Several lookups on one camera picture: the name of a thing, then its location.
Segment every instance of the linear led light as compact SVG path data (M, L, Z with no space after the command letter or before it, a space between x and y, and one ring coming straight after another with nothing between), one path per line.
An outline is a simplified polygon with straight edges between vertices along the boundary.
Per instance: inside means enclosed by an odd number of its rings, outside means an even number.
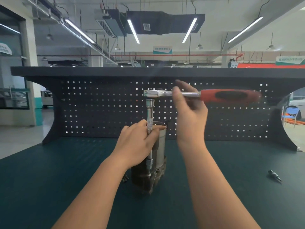
M12 29L12 28L10 28L10 27L6 26L6 25L2 25L1 23L0 23L0 26L3 26L3 27L5 27L5 28L7 28L7 29L9 29L9 30L11 30L11 31L14 31L14 32L16 32L16 33L20 34L20 32L19 32L19 31L14 30L14 29Z
M69 19L65 19L66 23L68 23L70 26L72 26L78 33L80 33L84 38L86 38L89 42L92 44L95 44L92 38L90 38L88 35L86 35L84 32L82 32L77 26L75 26L74 23L72 23Z
M191 30L192 30L193 27L194 27L196 21L197 21L197 18L194 18L194 20L193 20L193 22L191 23L190 28L189 28L188 32L186 33L186 35L185 35L185 37L184 37L182 43L185 43L185 41L186 41L186 39L188 38L188 36L189 36Z
M135 33L135 29L132 25L132 21L130 19L128 19L127 21L128 21L129 26L130 26L130 29L132 30L132 33L134 34L135 40L137 41L138 44L140 44L140 41L137 37L137 34Z
M252 26L254 26L256 23L258 23L263 17L259 17L254 22L252 22L250 25L248 25L245 29L243 29L238 35L236 35L234 38L232 38L228 43L235 40L237 37L239 37L241 34L245 33L247 30L249 30Z

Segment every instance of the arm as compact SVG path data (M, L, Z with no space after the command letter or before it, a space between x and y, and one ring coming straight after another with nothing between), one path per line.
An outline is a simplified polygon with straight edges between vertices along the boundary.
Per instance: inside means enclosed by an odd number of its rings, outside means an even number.
M146 120L125 126L116 147L52 229L106 228L116 191L125 172L142 162L159 137L159 128L147 136Z
M186 91L197 91L177 81ZM178 111L177 142L185 161L191 197L199 228L259 229L223 176L204 143L207 107L200 100L186 100L173 89Z

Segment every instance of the person's left hand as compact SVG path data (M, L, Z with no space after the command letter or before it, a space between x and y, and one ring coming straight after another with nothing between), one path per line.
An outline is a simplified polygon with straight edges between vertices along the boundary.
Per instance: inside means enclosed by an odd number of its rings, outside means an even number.
M124 126L117 140L111 156L121 161L126 170L140 164L148 156L159 137L159 130L165 129L162 125L154 126L147 135L146 124L146 120L141 120L130 127Z

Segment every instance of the chair backrest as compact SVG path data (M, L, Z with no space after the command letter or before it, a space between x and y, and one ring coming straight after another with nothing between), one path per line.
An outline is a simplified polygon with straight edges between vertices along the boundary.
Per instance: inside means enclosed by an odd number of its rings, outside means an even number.
M288 114L295 115L295 114L298 114L298 112L299 112L299 108L287 108L286 109L286 113L288 113Z

